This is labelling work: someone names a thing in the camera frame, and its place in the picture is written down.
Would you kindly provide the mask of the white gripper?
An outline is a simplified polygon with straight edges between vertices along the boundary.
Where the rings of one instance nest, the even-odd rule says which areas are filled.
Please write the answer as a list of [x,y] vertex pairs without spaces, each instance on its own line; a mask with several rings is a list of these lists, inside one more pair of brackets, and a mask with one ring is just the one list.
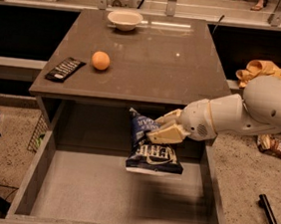
[[152,143],[173,144],[181,143],[186,137],[196,141],[217,137],[208,99],[192,102],[183,110],[173,110],[155,121],[159,127],[146,134]]

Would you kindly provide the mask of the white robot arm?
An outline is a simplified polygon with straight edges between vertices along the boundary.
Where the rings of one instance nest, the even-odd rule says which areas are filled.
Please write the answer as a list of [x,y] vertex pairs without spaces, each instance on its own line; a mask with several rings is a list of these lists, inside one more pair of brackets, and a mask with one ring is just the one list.
[[256,77],[243,94],[204,99],[166,113],[157,120],[159,128],[148,132],[153,143],[180,143],[214,139],[222,131],[244,135],[281,132],[281,80]]

